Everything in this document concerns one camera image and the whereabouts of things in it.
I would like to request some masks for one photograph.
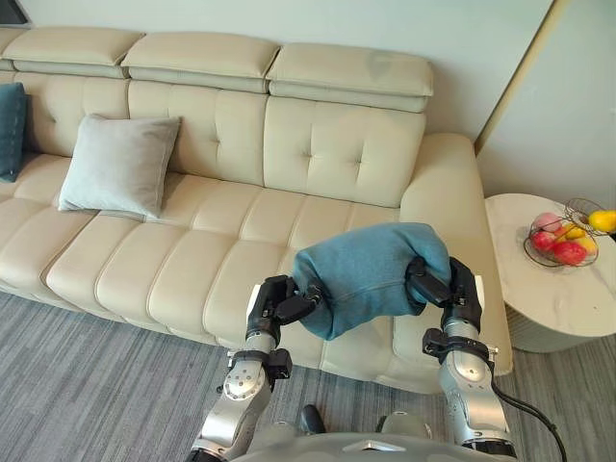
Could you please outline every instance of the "blue cloth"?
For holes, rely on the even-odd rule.
[[[309,284],[325,291],[317,309],[302,319],[315,335],[332,340],[377,316],[419,315],[427,300],[405,286],[415,256],[449,284],[447,248],[427,224],[386,223],[358,229],[299,251],[293,278],[302,292]]]
[[[14,182],[21,170],[26,93],[19,83],[0,85],[0,180]]]

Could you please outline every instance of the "red apple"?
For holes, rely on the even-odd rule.
[[[588,252],[578,243],[565,241],[564,243],[556,243],[552,247],[552,252],[556,260],[565,265],[579,265],[584,261]]]
[[[532,245],[541,252],[549,251],[554,245],[556,236],[548,231],[539,231],[530,236]]]

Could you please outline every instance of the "sofa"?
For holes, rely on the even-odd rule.
[[[229,348],[252,287],[295,253],[381,222],[433,226],[481,274],[480,338],[512,369],[469,140],[424,133],[429,63],[402,53],[215,33],[0,29],[0,83],[29,95],[23,168],[0,183],[0,291]],[[85,115],[179,116],[159,217],[58,211]],[[294,363],[436,393],[422,336],[441,310],[324,342],[283,327]]]

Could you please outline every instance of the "floor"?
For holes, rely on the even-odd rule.
[[[225,350],[0,293],[0,461],[182,461],[226,373]],[[570,461],[616,460],[616,338],[515,351],[505,392],[558,426]],[[262,425],[315,403],[331,431],[372,431],[396,409],[449,437],[444,400],[295,368]],[[520,460],[557,461],[549,433],[505,408]]]

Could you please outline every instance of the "round side table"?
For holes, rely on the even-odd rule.
[[[558,351],[616,332],[616,243],[609,236],[595,237],[599,258],[592,265],[546,268],[526,255],[524,239],[535,217],[564,217],[564,205],[500,194],[485,206],[515,348]]]

